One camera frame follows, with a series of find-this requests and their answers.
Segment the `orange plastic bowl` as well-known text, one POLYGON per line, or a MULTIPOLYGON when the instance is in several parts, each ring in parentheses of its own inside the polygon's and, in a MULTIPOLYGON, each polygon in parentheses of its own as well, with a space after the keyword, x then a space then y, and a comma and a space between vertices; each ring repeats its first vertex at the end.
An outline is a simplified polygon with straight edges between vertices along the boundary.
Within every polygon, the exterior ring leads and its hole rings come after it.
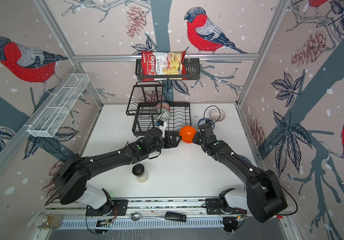
POLYGON ((179 135, 182 137, 182 141, 188 144, 193 143, 193 139, 195 137, 197 130, 193 128, 192 126, 184 126, 180 132, 179 135))

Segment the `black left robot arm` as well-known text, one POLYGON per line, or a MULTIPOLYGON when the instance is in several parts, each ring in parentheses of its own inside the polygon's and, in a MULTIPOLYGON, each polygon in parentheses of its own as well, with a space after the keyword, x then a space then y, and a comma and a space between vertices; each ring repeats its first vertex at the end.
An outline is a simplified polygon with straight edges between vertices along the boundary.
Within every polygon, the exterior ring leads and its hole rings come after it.
POLYGON ((142 138, 126 144, 123 148, 106 154, 81 157, 72 155, 54 177, 56 194, 62 205, 78 201, 86 191, 87 181, 109 170, 137 164, 151 159, 150 154, 161 154, 162 149, 176 148, 182 137, 162 136, 162 130, 153 127, 142 138))

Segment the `blue geometric patterned bowl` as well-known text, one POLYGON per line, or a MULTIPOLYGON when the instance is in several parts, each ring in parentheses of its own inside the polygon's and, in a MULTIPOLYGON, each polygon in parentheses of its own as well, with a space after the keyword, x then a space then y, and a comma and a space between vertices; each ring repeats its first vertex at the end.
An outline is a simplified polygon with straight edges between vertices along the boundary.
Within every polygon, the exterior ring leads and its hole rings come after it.
POLYGON ((243 155, 240 155, 240 157, 241 157, 243 160, 245 160, 246 162, 248 162, 249 164, 252 163, 247 157, 245 157, 245 156, 243 156, 243 155))

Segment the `green patterned bowl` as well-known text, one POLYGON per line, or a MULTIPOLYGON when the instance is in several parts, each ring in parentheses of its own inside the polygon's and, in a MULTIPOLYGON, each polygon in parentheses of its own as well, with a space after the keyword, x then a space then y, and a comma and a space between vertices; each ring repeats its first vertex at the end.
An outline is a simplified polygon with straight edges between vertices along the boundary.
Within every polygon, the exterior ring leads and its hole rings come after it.
POLYGON ((167 121, 171 117, 171 114, 168 110, 162 109, 161 114, 160 114, 160 120, 162 121, 167 121))

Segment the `black wire dish rack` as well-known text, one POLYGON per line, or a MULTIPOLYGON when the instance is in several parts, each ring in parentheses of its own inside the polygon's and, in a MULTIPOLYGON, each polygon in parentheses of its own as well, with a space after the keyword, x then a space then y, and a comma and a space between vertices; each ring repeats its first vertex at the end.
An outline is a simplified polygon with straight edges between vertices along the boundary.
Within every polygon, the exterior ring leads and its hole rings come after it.
POLYGON ((164 94, 162 83, 137 82, 130 94, 130 99, 126 109, 128 116, 135 117, 132 132, 138 136, 143 136, 147 130, 155 126, 160 120, 162 110, 156 110, 155 106, 160 102, 167 102, 171 106, 171 117, 165 121, 167 123, 166 134, 178 134, 184 126, 191 125, 191 109, 187 102, 170 102, 164 94))

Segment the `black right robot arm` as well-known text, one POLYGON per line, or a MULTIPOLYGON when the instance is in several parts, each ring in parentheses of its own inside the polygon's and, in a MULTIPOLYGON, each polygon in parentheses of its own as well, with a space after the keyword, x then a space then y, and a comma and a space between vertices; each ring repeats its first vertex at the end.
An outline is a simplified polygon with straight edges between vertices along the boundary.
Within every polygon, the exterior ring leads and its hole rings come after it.
POLYGON ((225 165, 244 183, 248 209, 259 222, 266 222, 288 207, 277 175, 242 159, 227 143, 217 140, 209 124, 199 126, 193 143, 200 145, 208 156, 225 165))

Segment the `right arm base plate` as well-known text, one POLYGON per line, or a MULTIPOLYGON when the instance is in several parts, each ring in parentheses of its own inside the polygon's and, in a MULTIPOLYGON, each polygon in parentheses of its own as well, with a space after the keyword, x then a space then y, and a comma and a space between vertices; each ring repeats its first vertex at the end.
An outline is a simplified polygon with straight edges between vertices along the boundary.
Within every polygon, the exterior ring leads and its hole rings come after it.
POLYGON ((203 205, 207 215, 246 215, 247 210, 222 205, 220 199, 205 199, 203 205))

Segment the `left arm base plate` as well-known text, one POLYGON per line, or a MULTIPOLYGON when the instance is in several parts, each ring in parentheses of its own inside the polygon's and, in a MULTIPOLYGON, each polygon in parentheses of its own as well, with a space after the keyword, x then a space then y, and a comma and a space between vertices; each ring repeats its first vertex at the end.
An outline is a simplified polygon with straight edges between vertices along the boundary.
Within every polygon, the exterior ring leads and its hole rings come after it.
POLYGON ((128 208, 128 200, 110 200, 99 209, 93 209, 91 206, 87 206, 87 217, 102 217, 113 216, 121 217, 125 216, 128 208))

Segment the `red patterned bowl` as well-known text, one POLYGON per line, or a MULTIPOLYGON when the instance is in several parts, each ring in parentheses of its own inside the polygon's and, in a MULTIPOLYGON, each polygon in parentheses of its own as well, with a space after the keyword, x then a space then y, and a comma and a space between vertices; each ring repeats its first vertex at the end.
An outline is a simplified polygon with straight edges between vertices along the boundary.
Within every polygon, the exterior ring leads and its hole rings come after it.
POLYGON ((160 102, 158 103, 156 106, 155 106, 155 109, 156 110, 166 110, 168 112, 171 111, 171 106, 169 103, 167 102, 160 102))

